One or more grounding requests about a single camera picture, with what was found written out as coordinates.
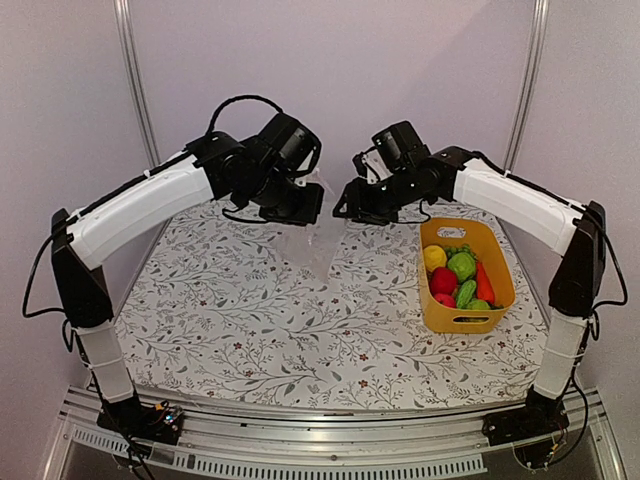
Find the red apple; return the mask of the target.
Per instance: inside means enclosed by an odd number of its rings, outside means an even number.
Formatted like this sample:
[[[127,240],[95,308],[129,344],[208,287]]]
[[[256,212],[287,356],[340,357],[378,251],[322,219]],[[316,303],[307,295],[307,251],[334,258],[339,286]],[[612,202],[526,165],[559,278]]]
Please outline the red apple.
[[[457,275],[446,267],[438,267],[433,270],[429,283],[433,296],[445,294],[451,296],[458,286]]]

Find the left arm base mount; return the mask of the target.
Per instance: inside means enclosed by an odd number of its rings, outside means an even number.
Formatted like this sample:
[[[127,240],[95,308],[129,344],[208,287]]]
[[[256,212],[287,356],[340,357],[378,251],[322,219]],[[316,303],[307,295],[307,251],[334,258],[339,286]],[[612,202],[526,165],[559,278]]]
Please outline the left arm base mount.
[[[153,406],[144,405],[139,397],[115,403],[102,402],[97,425],[126,438],[177,445],[184,423],[184,411],[167,400]]]

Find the green guava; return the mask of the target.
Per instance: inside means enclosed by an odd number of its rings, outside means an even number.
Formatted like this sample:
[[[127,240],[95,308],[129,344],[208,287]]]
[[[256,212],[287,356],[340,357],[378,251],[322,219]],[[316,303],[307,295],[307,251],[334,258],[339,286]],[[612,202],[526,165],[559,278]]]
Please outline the green guava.
[[[492,309],[492,305],[485,300],[474,298],[465,306],[465,308],[473,311],[489,311]]]
[[[468,252],[459,252],[448,260],[447,268],[456,275],[459,283],[463,283],[476,275],[476,260]]]

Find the yellow plastic basket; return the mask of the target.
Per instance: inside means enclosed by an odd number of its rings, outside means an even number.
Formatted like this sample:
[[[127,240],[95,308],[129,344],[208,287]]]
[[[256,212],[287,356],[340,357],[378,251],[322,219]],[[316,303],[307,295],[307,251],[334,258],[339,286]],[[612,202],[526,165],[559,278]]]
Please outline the yellow plastic basket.
[[[431,244],[468,244],[488,274],[495,292],[489,311],[453,309],[439,304],[430,292],[432,272],[424,265],[423,249]],[[420,226],[419,295],[425,325],[437,333],[481,334],[491,331],[514,304],[516,294],[509,267],[493,231],[483,223],[456,218],[433,218]]]

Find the yellow lemon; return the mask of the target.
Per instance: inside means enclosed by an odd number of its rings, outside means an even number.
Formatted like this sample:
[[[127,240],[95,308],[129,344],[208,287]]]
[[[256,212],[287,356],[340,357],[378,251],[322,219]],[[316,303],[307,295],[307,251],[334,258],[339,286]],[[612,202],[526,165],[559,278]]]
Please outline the yellow lemon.
[[[445,267],[447,265],[447,254],[439,245],[428,245],[423,249],[422,253],[424,265],[428,272],[433,272],[437,268]]]

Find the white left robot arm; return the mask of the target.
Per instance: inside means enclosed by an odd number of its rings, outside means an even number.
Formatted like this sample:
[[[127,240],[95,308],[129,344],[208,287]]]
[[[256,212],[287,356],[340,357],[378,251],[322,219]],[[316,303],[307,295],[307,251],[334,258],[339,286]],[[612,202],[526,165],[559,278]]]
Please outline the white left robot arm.
[[[319,138],[303,127],[262,130],[243,141],[224,132],[206,134],[163,164],[144,172],[74,213],[59,210],[42,247],[65,315],[75,330],[111,419],[128,434],[148,426],[148,412],[132,398],[135,388],[113,327],[113,306],[102,273],[104,261],[131,240],[176,214],[229,197],[234,222],[249,204],[258,207],[247,224],[304,227],[316,223],[324,189],[299,184],[321,152]]]

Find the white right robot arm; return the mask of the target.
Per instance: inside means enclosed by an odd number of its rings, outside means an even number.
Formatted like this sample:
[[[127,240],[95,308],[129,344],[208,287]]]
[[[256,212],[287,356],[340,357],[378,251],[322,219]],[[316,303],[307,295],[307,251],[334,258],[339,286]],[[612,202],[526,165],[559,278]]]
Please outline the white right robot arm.
[[[450,146],[434,154],[419,148],[416,166],[376,183],[349,182],[333,209],[337,218],[387,225],[418,200],[442,199],[478,208],[548,246],[562,261],[549,286],[549,336],[542,363],[517,415],[517,427],[537,436],[552,424],[557,406],[589,340],[600,334],[597,298],[605,264],[617,259],[606,233],[605,210],[580,205],[498,168],[478,151]]]

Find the clear zip top bag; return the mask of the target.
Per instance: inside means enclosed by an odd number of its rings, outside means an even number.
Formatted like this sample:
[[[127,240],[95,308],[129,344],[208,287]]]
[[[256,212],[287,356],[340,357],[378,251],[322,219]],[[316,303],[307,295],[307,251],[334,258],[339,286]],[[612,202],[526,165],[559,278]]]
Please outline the clear zip top bag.
[[[319,167],[298,181],[300,186],[309,186],[311,183],[317,183],[324,189],[316,222],[305,227],[285,226],[274,241],[274,246],[294,267],[309,270],[317,280],[328,283],[333,258],[346,231],[346,221],[333,217],[338,195]]]

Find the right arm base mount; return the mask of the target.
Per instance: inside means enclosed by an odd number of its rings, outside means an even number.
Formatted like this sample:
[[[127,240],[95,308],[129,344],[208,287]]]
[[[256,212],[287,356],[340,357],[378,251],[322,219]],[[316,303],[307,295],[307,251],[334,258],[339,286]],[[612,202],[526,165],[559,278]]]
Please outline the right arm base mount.
[[[568,426],[562,399],[530,390],[523,406],[484,416],[482,434],[491,446],[514,444],[516,460],[537,470],[551,464],[564,445]]]

